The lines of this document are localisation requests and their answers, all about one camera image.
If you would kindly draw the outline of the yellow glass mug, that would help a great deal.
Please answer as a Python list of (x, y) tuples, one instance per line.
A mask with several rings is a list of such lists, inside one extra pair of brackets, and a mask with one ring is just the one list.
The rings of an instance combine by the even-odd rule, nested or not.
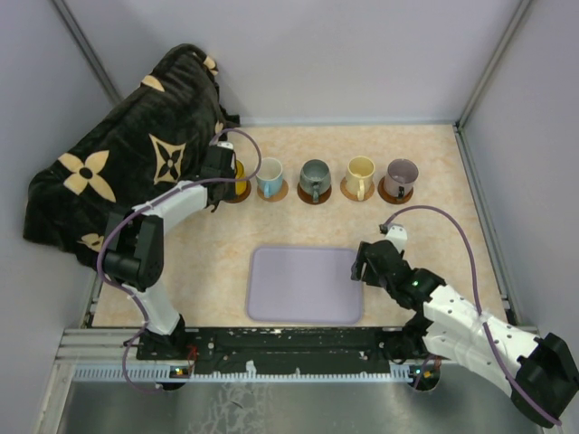
[(247, 190), (246, 181), (242, 181), (242, 178), (244, 177), (245, 177), (244, 165), (240, 160), (237, 160), (235, 173), (235, 178), (238, 179), (238, 182), (235, 183), (235, 194), (237, 199), (241, 198)]

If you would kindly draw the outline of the brown wooden coaster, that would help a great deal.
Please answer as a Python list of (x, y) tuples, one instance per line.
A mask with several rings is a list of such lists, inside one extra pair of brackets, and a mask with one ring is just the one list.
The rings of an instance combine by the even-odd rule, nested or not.
[(246, 181), (244, 191), (241, 194), (236, 195), (234, 199), (227, 200), (226, 202), (231, 204), (241, 203), (250, 196), (251, 192), (252, 192), (252, 184), (250, 181)]
[(409, 202), (411, 200), (411, 198), (413, 197), (413, 189), (411, 189), (410, 192), (406, 196), (404, 196), (402, 198), (396, 198), (396, 197), (390, 195), (385, 190), (384, 183), (385, 183), (385, 177), (383, 176), (380, 179), (379, 184), (378, 184), (378, 193), (379, 193), (380, 197), (384, 201), (386, 201), (387, 203), (400, 205), (400, 204), (404, 204), (404, 203)]

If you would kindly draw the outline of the white blue mug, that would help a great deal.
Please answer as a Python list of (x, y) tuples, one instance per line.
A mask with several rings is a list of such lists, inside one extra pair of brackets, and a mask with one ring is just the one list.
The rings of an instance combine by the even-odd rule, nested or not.
[(274, 157), (265, 157), (261, 160), (261, 167), (256, 175), (257, 185), (266, 199), (279, 193), (283, 184), (282, 163)]

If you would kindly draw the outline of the woven rattan coaster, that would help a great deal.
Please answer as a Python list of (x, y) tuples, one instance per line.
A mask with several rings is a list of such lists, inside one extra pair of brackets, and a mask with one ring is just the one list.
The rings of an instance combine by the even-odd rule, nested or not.
[[(340, 191), (341, 193), (350, 201), (359, 202), (356, 194), (351, 194), (346, 188), (346, 178), (343, 178), (340, 182)], [(371, 183), (369, 189), (365, 192), (364, 198), (362, 202), (369, 200), (372, 195), (375, 193), (375, 184)]]
[(263, 201), (268, 202), (268, 203), (276, 203), (276, 202), (283, 200), (287, 196), (288, 192), (289, 192), (289, 185), (288, 185), (286, 180), (282, 181), (280, 190), (276, 194), (272, 195), (271, 197), (266, 197), (263, 190), (260, 187), (257, 188), (258, 196)]

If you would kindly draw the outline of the cream ceramic mug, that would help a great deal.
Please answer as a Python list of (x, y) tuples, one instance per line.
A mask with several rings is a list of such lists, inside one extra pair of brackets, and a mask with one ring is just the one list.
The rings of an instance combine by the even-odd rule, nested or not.
[(375, 173), (375, 163), (367, 156), (353, 157), (346, 172), (346, 190), (362, 202), (370, 191)]

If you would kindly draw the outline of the purple glass mug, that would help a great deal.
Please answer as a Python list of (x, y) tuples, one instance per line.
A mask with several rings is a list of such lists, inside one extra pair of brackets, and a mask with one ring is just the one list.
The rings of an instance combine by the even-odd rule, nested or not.
[(419, 176), (416, 164), (408, 159), (395, 159), (387, 167), (384, 189), (394, 199), (400, 201), (410, 194)]

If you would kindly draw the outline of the dark wooden coaster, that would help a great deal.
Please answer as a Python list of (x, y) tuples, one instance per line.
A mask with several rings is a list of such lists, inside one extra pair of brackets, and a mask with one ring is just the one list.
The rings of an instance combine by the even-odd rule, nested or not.
[(307, 184), (306, 189), (303, 188), (302, 184), (298, 184), (297, 187), (299, 199), (310, 205), (320, 205), (325, 203), (332, 193), (332, 188), (328, 187), (324, 192), (321, 191), (321, 184), (314, 182), (313, 184)]

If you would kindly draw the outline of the grey green mug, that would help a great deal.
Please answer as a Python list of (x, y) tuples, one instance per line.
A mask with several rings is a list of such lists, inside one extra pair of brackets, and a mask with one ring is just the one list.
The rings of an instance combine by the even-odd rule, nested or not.
[(320, 203), (321, 196), (331, 187), (328, 165), (319, 159), (308, 160), (300, 170), (299, 186), (313, 203)]

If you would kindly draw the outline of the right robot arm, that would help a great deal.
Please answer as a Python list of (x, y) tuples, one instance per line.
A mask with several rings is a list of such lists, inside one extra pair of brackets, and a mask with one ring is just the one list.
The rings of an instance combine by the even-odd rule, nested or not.
[(412, 268), (390, 241), (360, 243), (352, 278), (384, 288), (414, 311), (403, 337), (410, 355), (453, 361), (497, 386), (535, 424), (559, 424), (578, 392), (578, 368), (562, 338), (539, 337), (478, 313), (443, 278)]

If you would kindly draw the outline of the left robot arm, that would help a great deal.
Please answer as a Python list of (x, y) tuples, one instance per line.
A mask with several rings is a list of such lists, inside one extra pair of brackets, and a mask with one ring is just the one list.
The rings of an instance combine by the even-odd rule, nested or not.
[(235, 197), (236, 154), (233, 144), (207, 149), (200, 174), (179, 181), (157, 198), (109, 215), (97, 258), (103, 281), (126, 292), (143, 314), (145, 329), (157, 335), (156, 347), (176, 359), (186, 352), (188, 337), (177, 328), (182, 316), (168, 299), (161, 281), (165, 235), (190, 215)]

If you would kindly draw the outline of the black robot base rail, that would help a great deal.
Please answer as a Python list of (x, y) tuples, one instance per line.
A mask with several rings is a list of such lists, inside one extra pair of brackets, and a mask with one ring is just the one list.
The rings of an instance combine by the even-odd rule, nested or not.
[(425, 330), (404, 327), (200, 327), (175, 337), (145, 332), (137, 344), (141, 361), (184, 360), (196, 374), (389, 373), (392, 364), (427, 356)]

